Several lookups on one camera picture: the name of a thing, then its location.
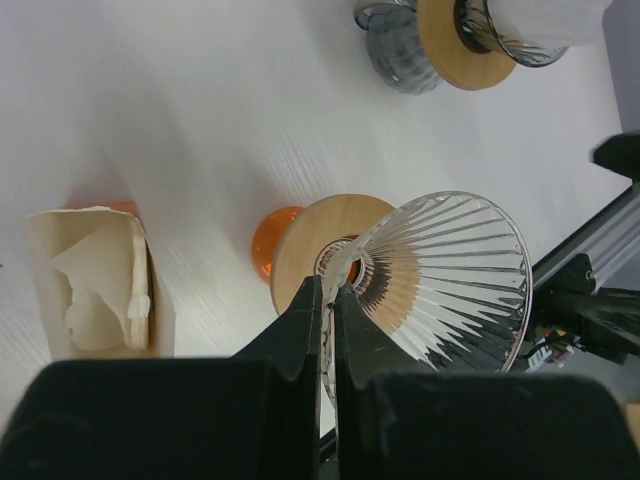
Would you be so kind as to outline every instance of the paper box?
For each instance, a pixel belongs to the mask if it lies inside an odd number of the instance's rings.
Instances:
[[[173,306],[134,214],[42,212],[27,219],[27,233],[53,360],[173,356]]]

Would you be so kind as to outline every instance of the orange ball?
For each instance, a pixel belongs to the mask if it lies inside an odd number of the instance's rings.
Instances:
[[[273,258],[284,232],[302,212],[302,207],[285,207],[267,215],[253,235],[251,261],[256,272],[269,283]]]

